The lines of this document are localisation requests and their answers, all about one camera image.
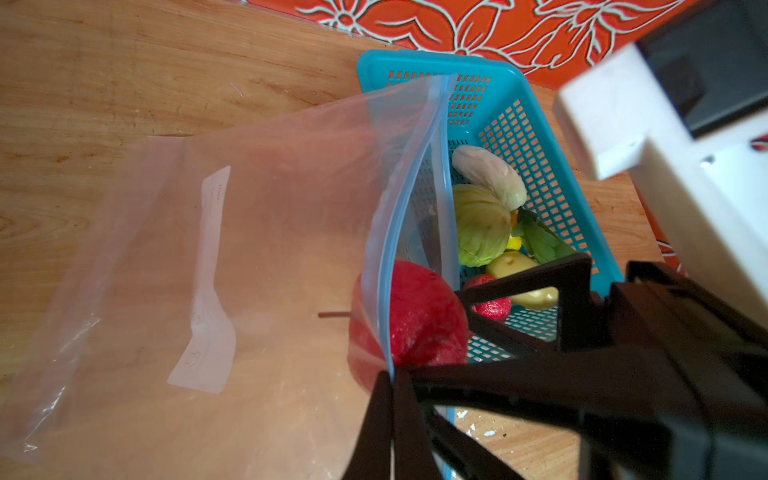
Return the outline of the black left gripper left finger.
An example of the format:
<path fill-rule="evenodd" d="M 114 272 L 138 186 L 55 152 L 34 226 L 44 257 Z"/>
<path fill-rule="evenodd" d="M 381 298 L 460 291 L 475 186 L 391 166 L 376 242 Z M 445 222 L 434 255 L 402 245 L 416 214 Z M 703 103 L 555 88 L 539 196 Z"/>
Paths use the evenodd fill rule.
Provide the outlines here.
<path fill-rule="evenodd" d="M 391 477 L 393 413 L 390 375 L 382 371 L 376 377 L 343 480 L 387 480 Z"/>

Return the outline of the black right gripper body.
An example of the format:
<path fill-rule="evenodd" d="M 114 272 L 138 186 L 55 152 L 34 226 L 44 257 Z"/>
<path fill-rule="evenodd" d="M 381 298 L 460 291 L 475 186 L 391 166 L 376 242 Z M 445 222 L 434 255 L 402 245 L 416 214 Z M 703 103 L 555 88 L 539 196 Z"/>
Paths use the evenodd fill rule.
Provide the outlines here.
<path fill-rule="evenodd" d="M 763 479 L 767 475 L 767 333 L 663 263 L 631 262 L 606 297 L 578 268 L 578 345 L 601 351 L 608 400 L 583 440 L 583 479 Z"/>

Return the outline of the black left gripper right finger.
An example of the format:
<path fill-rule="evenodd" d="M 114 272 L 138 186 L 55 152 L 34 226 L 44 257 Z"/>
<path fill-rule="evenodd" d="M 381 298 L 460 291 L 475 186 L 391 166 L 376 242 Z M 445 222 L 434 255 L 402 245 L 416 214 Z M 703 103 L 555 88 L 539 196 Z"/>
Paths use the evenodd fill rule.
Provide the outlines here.
<path fill-rule="evenodd" d="M 395 374 L 393 402 L 395 478 L 442 479 L 411 377 L 405 371 Z"/>

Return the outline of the red radish toy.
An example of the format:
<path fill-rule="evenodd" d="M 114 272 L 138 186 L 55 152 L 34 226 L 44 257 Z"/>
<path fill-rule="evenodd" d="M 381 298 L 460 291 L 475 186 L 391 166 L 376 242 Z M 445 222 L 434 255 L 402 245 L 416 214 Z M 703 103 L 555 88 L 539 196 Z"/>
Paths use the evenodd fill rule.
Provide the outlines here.
<path fill-rule="evenodd" d="M 382 340 L 368 324 L 362 274 L 344 270 L 323 294 L 312 368 L 327 377 L 356 383 L 369 393 L 381 371 L 393 367 L 463 364 L 470 331 L 457 295 L 436 272 L 413 262 L 394 262 L 390 281 L 388 333 Z"/>

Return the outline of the clear zip top bag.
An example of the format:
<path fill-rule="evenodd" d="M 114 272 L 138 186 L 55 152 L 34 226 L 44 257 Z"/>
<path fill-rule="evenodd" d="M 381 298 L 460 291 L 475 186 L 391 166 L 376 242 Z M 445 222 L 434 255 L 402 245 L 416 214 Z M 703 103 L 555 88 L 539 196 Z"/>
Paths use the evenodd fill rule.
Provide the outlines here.
<path fill-rule="evenodd" d="M 1 407 L 68 479 L 339 479 L 398 262 L 459 286 L 453 75 L 133 145 Z"/>

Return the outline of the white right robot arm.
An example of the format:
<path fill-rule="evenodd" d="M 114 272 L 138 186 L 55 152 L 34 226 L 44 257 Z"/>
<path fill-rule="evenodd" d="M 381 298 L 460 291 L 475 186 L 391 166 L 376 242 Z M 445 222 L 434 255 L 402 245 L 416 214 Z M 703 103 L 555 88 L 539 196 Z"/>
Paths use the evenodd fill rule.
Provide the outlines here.
<path fill-rule="evenodd" d="M 553 109 L 590 176 L 631 175 L 685 272 L 632 261 L 604 299 L 576 260 L 524 274 L 565 286 L 555 347 L 414 369 L 397 392 L 470 479 L 515 473 L 436 404 L 578 433 L 583 478 L 765 478 L 766 3 L 703 1 L 568 82 Z"/>

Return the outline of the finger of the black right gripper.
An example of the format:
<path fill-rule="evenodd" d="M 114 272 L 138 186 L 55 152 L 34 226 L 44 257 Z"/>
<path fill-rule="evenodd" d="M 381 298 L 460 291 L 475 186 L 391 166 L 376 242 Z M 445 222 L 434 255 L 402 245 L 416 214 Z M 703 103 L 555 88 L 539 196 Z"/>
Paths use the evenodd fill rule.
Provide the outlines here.
<path fill-rule="evenodd" d="M 510 354 L 572 352 L 594 346 L 591 257 L 575 253 L 542 266 L 456 292 L 469 330 Z M 557 336 L 545 342 L 474 312 L 474 306 L 545 287 L 558 290 Z"/>
<path fill-rule="evenodd" d="M 657 352 L 613 347 L 409 373 L 427 400 L 541 421 L 627 456 L 662 456 L 673 435 L 652 397 L 655 367 L 668 368 Z"/>

